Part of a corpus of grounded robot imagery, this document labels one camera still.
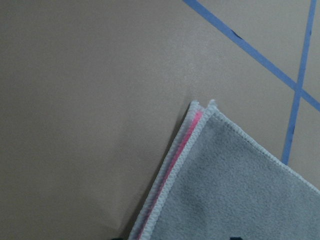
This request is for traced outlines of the pink grey towel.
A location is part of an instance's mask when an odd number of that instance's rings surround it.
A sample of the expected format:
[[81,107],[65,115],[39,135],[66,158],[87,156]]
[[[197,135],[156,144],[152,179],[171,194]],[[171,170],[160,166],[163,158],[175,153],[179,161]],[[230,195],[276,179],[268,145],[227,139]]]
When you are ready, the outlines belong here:
[[219,111],[192,101],[131,240],[317,240],[320,192]]

